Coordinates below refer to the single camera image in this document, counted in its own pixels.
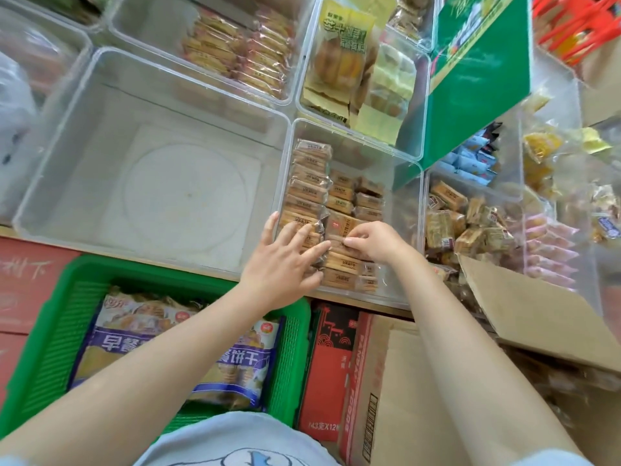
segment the right hand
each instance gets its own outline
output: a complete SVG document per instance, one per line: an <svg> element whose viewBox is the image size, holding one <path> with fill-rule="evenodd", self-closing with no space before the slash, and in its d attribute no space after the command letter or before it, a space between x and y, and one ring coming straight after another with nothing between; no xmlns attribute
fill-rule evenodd
<svg viewBox="0 0 621 466"><path fill-rule="evenodd" d="M411 249L396 230L378 220L354 227L343 243L362 251L373 261L388 264L392 264L404 249Z"/></svg>

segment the green plastic basket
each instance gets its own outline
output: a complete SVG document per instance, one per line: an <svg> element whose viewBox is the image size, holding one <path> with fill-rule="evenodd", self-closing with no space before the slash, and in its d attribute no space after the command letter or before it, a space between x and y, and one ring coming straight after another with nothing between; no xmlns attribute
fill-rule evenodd
<svg viewBox="0 0 621 466"><path fill-rule="evenodd" d="M45 303L7 385L0 413L0 438L63 396L89 322L111 284L124 291L165 294L178 301L214 301L237 283L116 258L84 255L67 265ZM311 309L305 298L270 313L286 316L271 383L264 393L267 413L292 426L299 405L309 348ZM221 407L188 403L163 433L223 413Z"/></svg>

